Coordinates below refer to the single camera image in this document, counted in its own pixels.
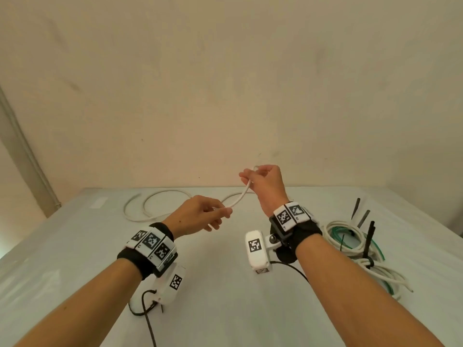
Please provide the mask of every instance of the white tabletop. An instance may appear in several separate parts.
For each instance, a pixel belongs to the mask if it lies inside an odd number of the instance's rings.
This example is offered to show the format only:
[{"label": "white tabletop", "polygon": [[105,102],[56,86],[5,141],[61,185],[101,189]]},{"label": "white tabletop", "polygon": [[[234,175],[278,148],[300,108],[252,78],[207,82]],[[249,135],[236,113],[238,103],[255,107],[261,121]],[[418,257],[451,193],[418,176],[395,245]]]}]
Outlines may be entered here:
[{"label": "white tabletop", "polygon": [[[124,202],[157,189],[87,189],[0,260],[0,334],[12,346],[65,298],[109,265],[125,241],[143,226],[122,215]],[[241,188],[188,188],[223,198]],[[382,188],[288,187],[321,223],[349,219],[357,197],[375,220],[375,241],[391,267],[405,274],[414,293],[401,303],[446,346],[463,341],[463,239],[393,192]],[[185,200],[178,192],[154,196],[147,208],[172,211]],[[128,207],[139,215],[141,199]],[[150,313],[158,346],[342,346],[311,287],[296,272],[275,266],[256,275],[249,267],[245,233],[269,233],[257,197],[246,195],[219,231],[176,241],[187,268],[174,303]],[[148,278],[133,297],[141,307]],[[150,346],[143,317],[125,309],[103,346]]]}]

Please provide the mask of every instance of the human arm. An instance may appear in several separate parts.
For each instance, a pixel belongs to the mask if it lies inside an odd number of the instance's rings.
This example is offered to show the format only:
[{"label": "human arm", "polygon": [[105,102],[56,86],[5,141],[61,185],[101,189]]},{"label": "human arm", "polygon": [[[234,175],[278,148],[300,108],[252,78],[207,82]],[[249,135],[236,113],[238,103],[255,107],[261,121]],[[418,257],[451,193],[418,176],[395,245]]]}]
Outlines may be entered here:
[{"label": "human arm", "polygon": [[[229,218],[231,213],[216,199],[195,196],[163,223],[177,239],[201,229],[219,229],[221,219]],[[99,346],[141,280],[142,275],[132,262],[117,259],[44,317],[15,346]]]},{"label": "human arm", "polygon": [[[288,202],[278,166],[240,173],[258,195],[264,213]],[[359,265],[321,235],[304,239],[295,250],[313,291],[347,346],[443,346]]]}]

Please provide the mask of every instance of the person's left hand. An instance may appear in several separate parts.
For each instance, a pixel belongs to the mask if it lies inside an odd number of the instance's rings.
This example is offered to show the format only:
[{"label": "person's left hand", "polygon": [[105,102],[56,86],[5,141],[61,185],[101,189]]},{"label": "person's left hand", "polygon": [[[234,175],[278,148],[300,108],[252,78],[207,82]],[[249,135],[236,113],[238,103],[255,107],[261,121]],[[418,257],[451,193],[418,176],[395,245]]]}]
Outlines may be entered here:
[{"label": "person's left hand", "polygon": [[231,208],[225,208],[215,198],[196,195],[185,201],[163,223],[167,225],[174,238],[177,239],[183,235],[197,233],[201,229],[212,231],[211,226],[218,230],[222,224],[221,218],[230,218],[232,212]]}]

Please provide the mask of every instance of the hand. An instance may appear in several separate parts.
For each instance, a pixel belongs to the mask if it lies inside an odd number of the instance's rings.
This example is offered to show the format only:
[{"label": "hand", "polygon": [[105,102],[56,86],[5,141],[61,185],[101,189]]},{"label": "hand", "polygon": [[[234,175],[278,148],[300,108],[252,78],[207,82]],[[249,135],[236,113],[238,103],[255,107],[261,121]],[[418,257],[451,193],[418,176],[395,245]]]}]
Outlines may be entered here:
[{"label": "hand", "polygon": [[163,223],[172,232],[174,239],[178,239],[183,235],[197,233],[201,229],[212,231],[211,226],[218,230],[222,224],[221,218],[230,218],[232,212],[231,208],[225,208],[215,198],[196,195],[185,201]]},{"label": "hand", "polygon": [[250,189],[257,194],[266,216],[271,217],[274,210],[289,202],[279,166],[259,166],[256,171],[245,169],[239,176],[245,184],[251,180]]}]

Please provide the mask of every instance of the person's left arm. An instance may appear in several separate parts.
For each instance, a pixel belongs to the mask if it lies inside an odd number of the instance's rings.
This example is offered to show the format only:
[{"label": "person's left arm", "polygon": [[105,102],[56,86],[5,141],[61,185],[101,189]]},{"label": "person's left arm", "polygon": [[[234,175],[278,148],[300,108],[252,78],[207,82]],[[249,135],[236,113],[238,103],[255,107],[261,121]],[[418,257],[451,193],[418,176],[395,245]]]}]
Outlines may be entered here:
[{"label": "person's left arm", "polygon": [[[201,229],[218,229],[231,208],[213,198],[194,196],[163,223],[174,238]],[[119,258],[34,326],[16,347],[99,346],[142,280],[139,269]]]}]

